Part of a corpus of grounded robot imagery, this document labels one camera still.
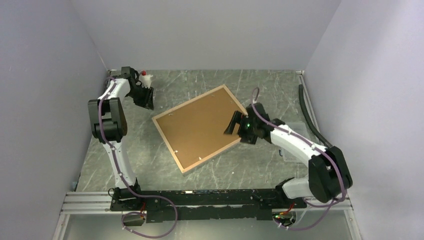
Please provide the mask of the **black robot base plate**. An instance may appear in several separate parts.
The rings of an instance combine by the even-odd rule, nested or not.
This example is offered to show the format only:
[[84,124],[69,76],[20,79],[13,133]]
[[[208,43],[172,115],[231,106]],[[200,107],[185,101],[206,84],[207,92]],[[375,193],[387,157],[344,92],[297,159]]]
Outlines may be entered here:
[[148,223],[188,220],[256,219],[268,221],[278,212],[304,209],[301,198],[284,200],[274,188],[214,190],[146,190],[141,197],[114,200],[112,212],[146,212]]

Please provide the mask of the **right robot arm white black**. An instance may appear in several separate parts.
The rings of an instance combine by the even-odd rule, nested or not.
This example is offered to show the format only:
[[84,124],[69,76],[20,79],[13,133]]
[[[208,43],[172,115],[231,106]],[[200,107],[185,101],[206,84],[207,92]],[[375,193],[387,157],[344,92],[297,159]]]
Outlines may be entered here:
[[295,156],[308,170],[305,177],[288,178],[275,187],[277,205],[286,208],[299,198],[315,198],[327,203],[347,193],[353,179],[340,148],[315,143],[284,121],[270,119],[261,103],[250,104],[246,111],[234,111],[223,132],[225,135],[231,135],[239,125],[237,135],[242,143],[254,145],[257,139],[263,139]]

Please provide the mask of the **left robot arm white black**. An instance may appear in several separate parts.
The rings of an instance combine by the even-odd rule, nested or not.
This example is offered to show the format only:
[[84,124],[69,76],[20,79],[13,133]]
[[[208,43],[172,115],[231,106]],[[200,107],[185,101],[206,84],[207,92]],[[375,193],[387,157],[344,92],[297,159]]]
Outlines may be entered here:
[[130,97],[136,106],[153,110],[152,78],[145,71],[122,67],[120,74],[107,77],[101,96],[88,101],[91,133],[103,145],[111,162],[115,179],[112,197],[115,201],[123,200],[130,210],[139,209],[144,197],[126,150],[128,125],[123,101]]

